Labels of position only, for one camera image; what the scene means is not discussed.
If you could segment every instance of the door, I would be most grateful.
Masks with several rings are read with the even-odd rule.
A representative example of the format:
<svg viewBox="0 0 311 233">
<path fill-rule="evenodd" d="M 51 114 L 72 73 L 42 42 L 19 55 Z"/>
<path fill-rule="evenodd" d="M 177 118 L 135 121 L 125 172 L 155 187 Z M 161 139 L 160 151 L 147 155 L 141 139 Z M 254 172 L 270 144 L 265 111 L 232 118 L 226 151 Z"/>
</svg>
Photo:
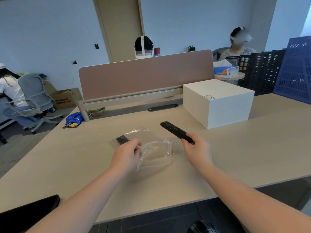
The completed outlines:
<svg viewBox="0 0 311 233">
<path fill-rule="evenodd" d="M 138 0 L 94 0 L 110 62 L 135 59 L 134 44 L 142 36 Z"/>
</svg>

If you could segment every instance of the forearm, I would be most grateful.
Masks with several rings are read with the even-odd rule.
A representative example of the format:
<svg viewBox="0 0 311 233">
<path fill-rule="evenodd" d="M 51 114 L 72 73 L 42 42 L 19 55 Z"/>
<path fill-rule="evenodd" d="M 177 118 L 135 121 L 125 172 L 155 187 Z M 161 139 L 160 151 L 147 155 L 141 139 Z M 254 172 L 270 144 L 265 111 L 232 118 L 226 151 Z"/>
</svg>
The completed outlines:
<svg viewBox="0 0 311 233">
<path fill-rule="evenodd" d="M 311 232 L 311 218 L 251 188 L 212 164 L 199 171 L 252 233 Z"/>
<path fill-rule="evenodd" d="M 27 233 L 88 232 L 122 177 L 122 173 L 108 169 Z"/>
</svg>

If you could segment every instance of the small black remote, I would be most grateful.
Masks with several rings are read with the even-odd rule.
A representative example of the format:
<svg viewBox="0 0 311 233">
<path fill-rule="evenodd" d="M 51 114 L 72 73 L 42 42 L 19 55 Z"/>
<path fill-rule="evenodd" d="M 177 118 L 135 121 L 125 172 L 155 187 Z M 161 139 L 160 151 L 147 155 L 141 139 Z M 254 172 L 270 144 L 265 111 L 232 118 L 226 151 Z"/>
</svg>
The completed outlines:
<svg viewBox="0 0 311 233">
<path fill-rule="evenodd" d="M 126 136 L 121 136 L 117 138 L 117 141 L 119 142 L 120 145 L 123 145 L 124 143 L 127 143 L 128 141 L 130 141 L 129 139 L 126 138 Z"/>
<path fill-rule="evenodd" d="M 176 127 L 174 124 L 171 124 L 170 122 L 165 121 L 165 122 L 160 123 L 160 125 L 164 127 L 166 130 L 168 130 L 169 132 L 173 133 L 178 138 L 185 139 L 189 143 L 194 144 L 194 141 L 186 135 L 186 132 Z"/>
</svg>

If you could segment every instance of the pink desk divider panel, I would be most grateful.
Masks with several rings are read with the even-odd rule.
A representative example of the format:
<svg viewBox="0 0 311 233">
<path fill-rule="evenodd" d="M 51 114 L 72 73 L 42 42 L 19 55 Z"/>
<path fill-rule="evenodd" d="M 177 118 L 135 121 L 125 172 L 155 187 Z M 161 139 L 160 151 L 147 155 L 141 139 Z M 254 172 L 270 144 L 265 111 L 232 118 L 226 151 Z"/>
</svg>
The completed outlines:
<svg viewBox="0 0 311 233">
<path fill-rule="evenodd" d="M 84 100 L 214 79 L 211 50 L 198 50 L 79 69 Z"/>
</svg>

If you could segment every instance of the cable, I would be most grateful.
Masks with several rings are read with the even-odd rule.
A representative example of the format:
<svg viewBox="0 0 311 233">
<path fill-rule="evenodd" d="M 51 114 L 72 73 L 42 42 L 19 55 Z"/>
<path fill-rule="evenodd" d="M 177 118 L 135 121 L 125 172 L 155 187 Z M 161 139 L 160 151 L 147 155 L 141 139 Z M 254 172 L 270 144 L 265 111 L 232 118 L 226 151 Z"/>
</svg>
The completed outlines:
<svg viewBox="0 0 311 233">
<path fill-rule="evenodd" d="M 74 66 L 74 64 L 72 64 L 72 68 L 71 68 L 72 83 L 70 84 L 70 89 L 72 89 L 72 84 L 75 81 L 75 78 L 74 78 L 74 76 L 72 74 L 73 66 Z"/>
</svg>

